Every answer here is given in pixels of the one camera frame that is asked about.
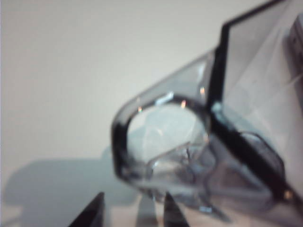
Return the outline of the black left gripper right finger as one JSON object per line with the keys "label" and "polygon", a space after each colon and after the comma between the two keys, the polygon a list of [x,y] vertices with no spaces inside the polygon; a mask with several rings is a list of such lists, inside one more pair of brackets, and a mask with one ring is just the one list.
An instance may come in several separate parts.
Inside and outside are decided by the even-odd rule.
{"label": "black left gripper right finger", "polygon": [[164,201],[163,221],[165,227],[189,227],[189,224],[170,193]]}

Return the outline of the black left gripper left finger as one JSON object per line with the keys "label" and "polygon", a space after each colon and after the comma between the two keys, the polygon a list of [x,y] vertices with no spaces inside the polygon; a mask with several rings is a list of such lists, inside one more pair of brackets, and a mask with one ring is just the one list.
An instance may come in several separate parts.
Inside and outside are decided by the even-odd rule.
{"label": "black left gripper left finger", "polygon": [[103,227],[105,215],[104,193],[99,192],[69,224],[69,227]]}

